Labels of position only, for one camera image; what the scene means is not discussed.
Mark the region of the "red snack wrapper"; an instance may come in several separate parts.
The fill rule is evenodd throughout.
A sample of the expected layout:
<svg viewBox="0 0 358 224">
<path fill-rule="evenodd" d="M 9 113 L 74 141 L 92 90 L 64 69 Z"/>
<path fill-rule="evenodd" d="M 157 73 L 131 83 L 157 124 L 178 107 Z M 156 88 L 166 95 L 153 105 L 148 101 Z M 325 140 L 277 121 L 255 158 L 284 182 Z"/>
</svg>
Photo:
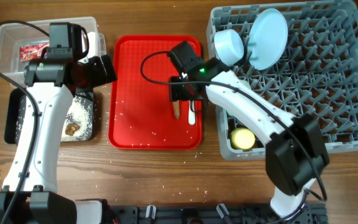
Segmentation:
<svg viewBox="0 0 358 224">
<path fill-rule="evenodd" d="M 35 58 L 40 58 L 43 50 L 47 47 L 49 47 L 49 43 L 23 46 L 19 49 L 19 59 L 21 62 L 26 62 Z"/>
</svg>

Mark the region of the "mint green bowl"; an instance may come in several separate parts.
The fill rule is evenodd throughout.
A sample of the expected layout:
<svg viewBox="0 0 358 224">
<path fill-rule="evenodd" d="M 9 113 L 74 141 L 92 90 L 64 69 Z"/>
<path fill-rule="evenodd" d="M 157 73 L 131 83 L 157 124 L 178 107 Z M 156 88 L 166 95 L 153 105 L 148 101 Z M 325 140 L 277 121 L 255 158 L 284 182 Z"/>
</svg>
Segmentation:
<svg viewBox="0 0 358 224">
<path fill-rule="evenodd" d="M 251 89 L 250 84 L 247 80 L 240 80 L 240 82 L 248 89 Z"/>
</svg>

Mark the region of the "light blue bowl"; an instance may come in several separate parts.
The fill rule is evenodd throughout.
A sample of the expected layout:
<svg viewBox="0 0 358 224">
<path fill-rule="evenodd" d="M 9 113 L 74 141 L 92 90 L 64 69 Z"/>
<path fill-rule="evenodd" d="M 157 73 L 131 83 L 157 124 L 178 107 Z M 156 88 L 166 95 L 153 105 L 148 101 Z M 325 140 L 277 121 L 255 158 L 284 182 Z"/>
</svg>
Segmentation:
<svg viewBox="0 0 358 224">
<path fill-rule="evenodd" d="M 242 39 L 233 29 L 218 31 L 214 36 L 214 44 L 217 57 L 229 67 L 244 56 Z"/>
</svg>

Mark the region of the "white rice pile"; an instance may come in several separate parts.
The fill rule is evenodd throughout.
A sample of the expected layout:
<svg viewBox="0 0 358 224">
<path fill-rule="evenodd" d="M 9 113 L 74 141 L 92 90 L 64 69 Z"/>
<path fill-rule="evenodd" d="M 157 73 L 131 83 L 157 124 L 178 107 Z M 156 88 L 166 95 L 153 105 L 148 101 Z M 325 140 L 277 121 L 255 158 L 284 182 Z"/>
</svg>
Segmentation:
<svg viewBox="0 0 358 224">
<path fill-rule="evenodd" d="M 76 123 L 80 129 L 73 136 L 65 134 L 68 124 Z M 84 96 L 77 95 L 74 97 L 72 104 L 66 115 L 61 142 L 87 141 L 93 135 L 93 101 L 86 99 Z"/>
</svg>

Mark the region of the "brown food scrap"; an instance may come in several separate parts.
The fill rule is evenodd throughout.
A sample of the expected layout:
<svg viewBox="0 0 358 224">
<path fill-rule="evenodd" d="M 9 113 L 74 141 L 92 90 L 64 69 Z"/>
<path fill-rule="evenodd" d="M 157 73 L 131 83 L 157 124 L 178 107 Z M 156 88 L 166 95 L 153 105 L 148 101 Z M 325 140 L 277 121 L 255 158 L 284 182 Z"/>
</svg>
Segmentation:
<svg viewBox="0 0 358 224">
<path fill-rule="evenodd" d="M 70 123 L 65 129 L 65 134 L 68 136 L 73 136 L 80 127 L 76 123 Z"/>
</svg>

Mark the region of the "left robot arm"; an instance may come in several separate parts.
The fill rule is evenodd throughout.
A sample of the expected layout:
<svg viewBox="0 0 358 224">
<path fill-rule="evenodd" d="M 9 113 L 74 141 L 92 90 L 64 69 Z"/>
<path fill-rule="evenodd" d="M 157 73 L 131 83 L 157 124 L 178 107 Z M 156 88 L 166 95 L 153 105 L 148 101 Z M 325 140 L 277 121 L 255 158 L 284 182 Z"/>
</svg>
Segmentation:
<svg viewBox="0 0 358 224">
<path fill-rule="evenodd" d="M 57 192 L 57 160 L 66 115 L 77 90 L 115 82 L 108 55 L 83 59 L 86 29 L 53 22 L 49 46 L 24 70 L 26 109 L 16 155 L 0 190 L 0 223 L 112 223 L 105 199 L 73 201 Z"/>
</svg>

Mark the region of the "brown carrot-shaped food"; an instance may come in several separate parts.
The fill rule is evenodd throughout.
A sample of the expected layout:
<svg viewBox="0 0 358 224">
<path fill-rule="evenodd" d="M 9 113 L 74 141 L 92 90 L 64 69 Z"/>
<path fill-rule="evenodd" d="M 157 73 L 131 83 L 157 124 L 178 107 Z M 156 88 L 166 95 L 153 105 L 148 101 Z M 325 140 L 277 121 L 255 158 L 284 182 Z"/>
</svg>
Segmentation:
<svg viewBox="0 0 358 224">
<path fill-rule="evenodd" d="M 172 103 L 173 106 L 173 113 L 176 119 L 180 119 L 180 102 L 174 101 Z"/>
</svg>

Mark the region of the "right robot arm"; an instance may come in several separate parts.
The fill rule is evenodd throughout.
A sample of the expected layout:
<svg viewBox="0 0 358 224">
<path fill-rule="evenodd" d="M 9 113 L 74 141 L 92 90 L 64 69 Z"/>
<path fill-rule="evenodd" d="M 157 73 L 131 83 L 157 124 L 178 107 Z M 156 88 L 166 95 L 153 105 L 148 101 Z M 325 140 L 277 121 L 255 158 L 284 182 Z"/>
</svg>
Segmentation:
<svg viewBox="0 0 358 224">
<path fill-rule="evenodd" d="M 265 170 L 275 186 L 270 207 L 281 221 L 300 213 L 314 182 L 321 189 L 320 199 L 327 199 L 321 173 L 329 156 L 312 115 L 296 117 L 269 103 L 222 61 L 204 61 L 186 41 L 169 50 L 167 57 L 179 73 L 171 85 L 183 100 L 203 98 L 224 108 L 264 145 Z"/>
</svg>

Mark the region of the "white plastic spoon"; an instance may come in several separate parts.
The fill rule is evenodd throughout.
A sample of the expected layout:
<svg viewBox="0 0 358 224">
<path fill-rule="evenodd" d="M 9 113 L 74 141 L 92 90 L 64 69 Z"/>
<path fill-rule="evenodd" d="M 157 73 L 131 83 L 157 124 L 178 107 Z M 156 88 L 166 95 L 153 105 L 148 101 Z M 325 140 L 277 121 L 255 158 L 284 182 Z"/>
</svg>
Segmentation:
<svg viewBox="0 0 358 224">
<path fill-rule="evenodd" d="M 194 101 L 189 101 L 189 110 L 188 110 L 188 124 L 194 125 L 196 122 Z"/>
</svg>

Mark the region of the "yellow plastic cup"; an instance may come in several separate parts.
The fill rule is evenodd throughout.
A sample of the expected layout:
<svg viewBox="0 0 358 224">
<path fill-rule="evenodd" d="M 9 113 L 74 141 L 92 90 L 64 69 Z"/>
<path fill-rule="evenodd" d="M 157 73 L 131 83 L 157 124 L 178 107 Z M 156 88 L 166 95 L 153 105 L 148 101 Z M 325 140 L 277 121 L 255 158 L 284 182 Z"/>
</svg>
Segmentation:
<svg viewBox="0 0 358 224">
<path fill-rule="evenodd" d="M 234 149 L 249 150 L 255 144 L 255 134 L 247 128 L 236 128 L 231 132 L 230 142 Z"/>
</svg>

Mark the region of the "light blue plate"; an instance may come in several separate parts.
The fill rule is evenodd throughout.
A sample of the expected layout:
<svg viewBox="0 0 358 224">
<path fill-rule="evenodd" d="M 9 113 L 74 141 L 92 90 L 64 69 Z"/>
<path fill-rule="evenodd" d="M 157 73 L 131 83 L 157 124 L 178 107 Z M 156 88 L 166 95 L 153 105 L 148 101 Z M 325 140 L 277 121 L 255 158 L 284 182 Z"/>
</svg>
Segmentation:
<svg viewBox="0 0 358 224">
<path fill-rule="evenodd" d="M 249 37 L 249 62 L 255 69 L 265 70 L 283 55 L 288 39 L 287 21 L 278 10 L 266 9 L 257 16 Z"/>
</svg>

